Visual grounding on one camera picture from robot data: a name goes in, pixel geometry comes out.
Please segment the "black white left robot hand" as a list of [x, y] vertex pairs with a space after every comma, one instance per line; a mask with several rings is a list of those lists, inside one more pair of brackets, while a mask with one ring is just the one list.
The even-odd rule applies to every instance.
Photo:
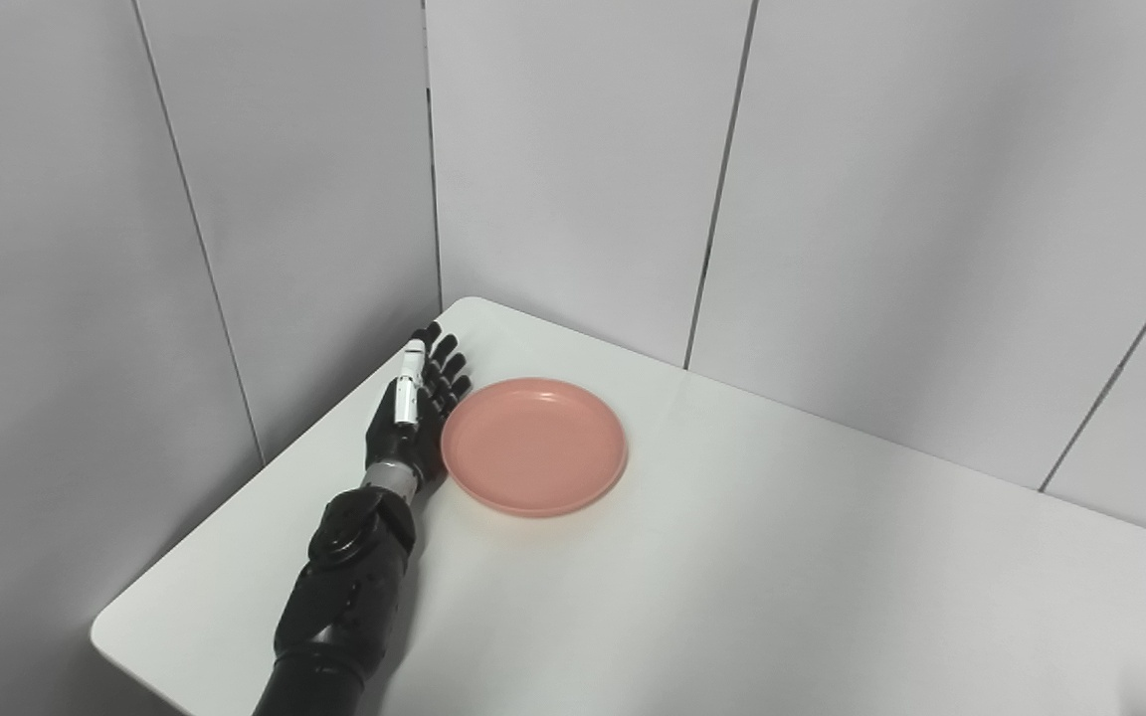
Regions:
[[414, 331], [399, 357], [397, 377], [364, 431], [364, 467], [405, 466], [419, 491], [444, 474], [444, 428], [473, 385], [458, 336], [440, 322]]

